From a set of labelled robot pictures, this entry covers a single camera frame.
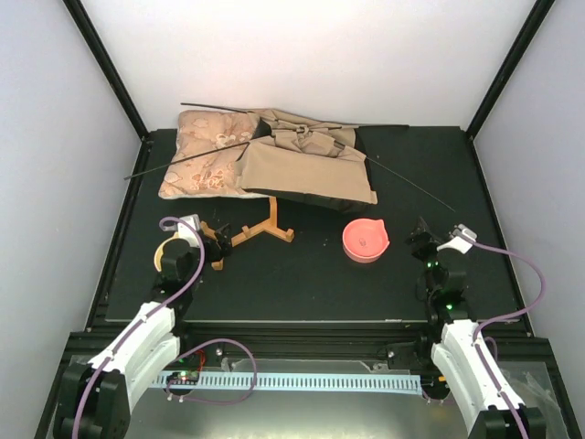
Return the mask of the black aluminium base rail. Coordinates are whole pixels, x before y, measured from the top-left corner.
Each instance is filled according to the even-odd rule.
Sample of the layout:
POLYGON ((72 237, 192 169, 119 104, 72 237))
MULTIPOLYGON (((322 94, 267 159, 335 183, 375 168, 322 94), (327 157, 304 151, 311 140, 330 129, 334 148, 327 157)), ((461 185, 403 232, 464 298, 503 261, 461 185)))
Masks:
MULTIPOLYGON (((83 332, 69 335, 61 365, 75 359, 92 357, 113 341, 122 329, 120 325, 94 326, 83 332)), ((382 327, 381 329, 322 329, 313 327, 212 327, 197 324, 180 324, 182 348, 194 348, 212 338, 231 338, 245 345, 255 359, 295 360, 362 360, 387 363, 390 369, 407 369, 413 372, 435 369, 428 357, 430 348, 422 347, 422 329, 418 327, 382 327)), ((547 339, 529 337, 516 330, 488 330, 497 345, 499 361, 543 362, 554 368, 556 361, 547 339)), ((227 342, 218 342, 224 352, 215 353, 216 345, 204 348, 206 365, 218 366, 221 359, 243 359, 240 348, 231 348, 227 342)))

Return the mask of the left black frame post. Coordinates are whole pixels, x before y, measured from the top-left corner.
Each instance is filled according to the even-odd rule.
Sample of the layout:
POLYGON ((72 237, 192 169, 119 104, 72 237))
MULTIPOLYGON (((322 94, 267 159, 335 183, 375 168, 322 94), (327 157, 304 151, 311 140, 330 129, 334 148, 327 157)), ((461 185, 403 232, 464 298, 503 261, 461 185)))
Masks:
POLYGON ((103 44, 97 29, 93 25, 84 4, 80 0, 63 0, 62 3, 67 8, 70 17, 73 19, 88 49, 98 63, 102 74, 109 83, 136 134, 141 140, 147 138, 149 131, 130 93, 125 87, 122 77, 116 69, 107 48, 103 44))

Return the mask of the pink pet bowl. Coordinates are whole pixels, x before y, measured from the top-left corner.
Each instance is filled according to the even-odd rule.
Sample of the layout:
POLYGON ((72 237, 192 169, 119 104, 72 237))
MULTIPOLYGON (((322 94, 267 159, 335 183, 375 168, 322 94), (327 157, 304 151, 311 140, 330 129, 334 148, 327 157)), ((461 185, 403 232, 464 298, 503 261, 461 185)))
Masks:
POLYGON ((378 260, 390 245, 382 219, 354 219, 342 232, 345 254, 354 262, 371 263, 378 260))

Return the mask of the small green circuit board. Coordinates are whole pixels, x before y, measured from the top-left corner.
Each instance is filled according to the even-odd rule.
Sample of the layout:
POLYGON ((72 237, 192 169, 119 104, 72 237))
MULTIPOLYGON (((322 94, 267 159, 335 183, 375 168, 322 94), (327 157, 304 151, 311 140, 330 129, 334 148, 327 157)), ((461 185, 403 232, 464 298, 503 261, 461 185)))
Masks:
POLYGON ((194 386, 199 380, 199 372, 193 370, 180 370, 172 372, 166 379, 168 383, 174 385, 194 386))

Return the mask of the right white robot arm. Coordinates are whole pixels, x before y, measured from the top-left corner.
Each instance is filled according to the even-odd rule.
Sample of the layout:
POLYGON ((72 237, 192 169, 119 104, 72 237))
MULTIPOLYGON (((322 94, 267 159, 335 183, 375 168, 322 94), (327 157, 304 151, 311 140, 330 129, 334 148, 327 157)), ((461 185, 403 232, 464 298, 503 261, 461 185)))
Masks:
POLYGON ((406 243, 423 264, 417 288, 428 321, 415 355, 421 366, 437 368, 445 378, 468 437, 546 437, 544 415, 508 383, 466 301, 466 254, 477 246, 476 234, 459 224, 444 240, 418 219, 406 243))

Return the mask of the black frame post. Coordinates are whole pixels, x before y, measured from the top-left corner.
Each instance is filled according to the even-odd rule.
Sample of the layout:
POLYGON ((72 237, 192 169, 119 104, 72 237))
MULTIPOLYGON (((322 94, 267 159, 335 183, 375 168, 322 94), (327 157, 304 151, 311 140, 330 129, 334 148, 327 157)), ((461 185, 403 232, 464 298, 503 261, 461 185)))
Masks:
POLYGON ((466 135, 468 139, 474 140, 480 133, 484 123, 504 91, 505 86, 512 78, 520 60, 524 57, 555 3, 555 0, 537 0, 532 5, 523 25, 518 31, 510 49, 507 51, 502 64, 467 127, 466 135))
POLYGON ((109 83, 136 134, 141 140, 147 138, 149 131, 130 93, 125 87, 122 77, 116 69, 107 48, 103 44, 97 29, 93 25, 84 4, 80 0, 63 0, 62 3, 67 8, 70 17, 73 19, 88 49, 98 63, 102 74, 109 83))

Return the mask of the floral beige cushion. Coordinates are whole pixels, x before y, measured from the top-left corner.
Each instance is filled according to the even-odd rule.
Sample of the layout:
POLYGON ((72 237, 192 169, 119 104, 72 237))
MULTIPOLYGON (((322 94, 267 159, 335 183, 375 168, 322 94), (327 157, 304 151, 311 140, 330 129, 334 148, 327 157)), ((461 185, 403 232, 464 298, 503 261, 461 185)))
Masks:
POLYGON ((162 199, 247 198, 236 186, 234 163, 257 133, 260 118, 241 112, 184 111, 176 153, 158 191, 162 199))

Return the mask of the beige fabric pet tent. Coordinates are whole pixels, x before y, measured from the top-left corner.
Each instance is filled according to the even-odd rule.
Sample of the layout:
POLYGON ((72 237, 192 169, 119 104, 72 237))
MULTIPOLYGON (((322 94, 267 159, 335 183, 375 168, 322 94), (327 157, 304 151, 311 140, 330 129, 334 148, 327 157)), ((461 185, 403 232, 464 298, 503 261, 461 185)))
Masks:
POLYGON ((248 110, 262 130, 234 163, 235 186, 339 212, 378 204, 357 124, 324 122, 276 109, 248 110))

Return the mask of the yellow pet bowl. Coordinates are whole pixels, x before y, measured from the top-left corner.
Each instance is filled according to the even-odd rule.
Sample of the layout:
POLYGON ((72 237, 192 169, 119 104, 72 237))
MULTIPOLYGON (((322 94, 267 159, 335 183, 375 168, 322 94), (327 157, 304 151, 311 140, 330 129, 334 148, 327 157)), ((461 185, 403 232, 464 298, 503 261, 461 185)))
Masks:
POLYGON ((169 268, 171 264, 176 264, 176 261, 179 259, 180 254, 178 251, 180 248, 176 244, 172 244, 170 246, 169 252, 165 251, 165 246, 172 241, 177 241, 179 239, 179 235, 175 232, 170 238, 165 239, 162 241, 157 249, 154 252, 154 267, 159 272, 162 273, 164 268, 169 268))

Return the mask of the right black frame post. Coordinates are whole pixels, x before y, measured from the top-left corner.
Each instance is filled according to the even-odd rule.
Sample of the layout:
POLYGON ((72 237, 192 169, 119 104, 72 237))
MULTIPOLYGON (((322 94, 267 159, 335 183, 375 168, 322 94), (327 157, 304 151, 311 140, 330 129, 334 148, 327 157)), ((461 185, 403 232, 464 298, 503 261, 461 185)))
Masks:
POLYGON ((467 127, 466 135, 468 139, 474 140, 480 133, 484 123, 504 91, 505 86, 512 78, 520 60, 524 57, 555 3, 555 0, 537 0, 532 5, 523 25, 518 31, 510 49, 507 51, 502 64, 467 127))

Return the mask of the wooden bowl stand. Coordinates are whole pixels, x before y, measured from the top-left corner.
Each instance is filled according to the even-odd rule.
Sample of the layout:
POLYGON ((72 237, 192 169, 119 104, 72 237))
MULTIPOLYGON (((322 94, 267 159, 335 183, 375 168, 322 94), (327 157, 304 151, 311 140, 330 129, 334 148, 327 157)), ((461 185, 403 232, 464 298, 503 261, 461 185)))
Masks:
MULTIPOLYGON (((231 234, 231 229, 230 229, 230 238, 231 238, 231 252, 233 252, 233 249, 239 245, 241 245, 242 243, 251 240, 252 238, 262 234, 262 233, 268 233, 271 236, 278 238, 282 241, 285 242, 292 242, 294 239, 294 230, 293 229, 288 229, 288 230, 283 230, 278 226, 278 201, 276 197, 269 197, 269 204, 270 204, 270 213, 269 213, 269 217, 255 225, 253 225, 252 227, 248 227, 248 226, 243 226, 241 228, 241 232, 236 234, 236 235, 232 235, 231 234)), ((200 226, 201 226, 201 230, 204 234, 204 236, 207 236, 207 230, 211 229, 205 221, 201 221, 200 222, 200 226)), ((213 270, 215 271, 221 271, 223 269, 224 266, 224 260, 221 260, 220 262, 213 262, 211 263, 211 267, 213 270)))

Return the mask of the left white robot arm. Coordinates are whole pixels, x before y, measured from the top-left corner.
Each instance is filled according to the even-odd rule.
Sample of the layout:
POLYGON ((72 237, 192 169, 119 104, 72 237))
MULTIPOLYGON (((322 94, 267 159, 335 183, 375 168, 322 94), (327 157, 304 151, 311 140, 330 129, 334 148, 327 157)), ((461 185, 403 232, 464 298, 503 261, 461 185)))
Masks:
POLYGON ((63 372, 53 422, 56 438, 123 438, 131 414, 151 382, 171 361, 189 363, 197 344, 180 332, 195 283, 218 244, 196 215, 161 219, 172 232, 154 256, 156 278, 146 302, 99 354, 63 372))

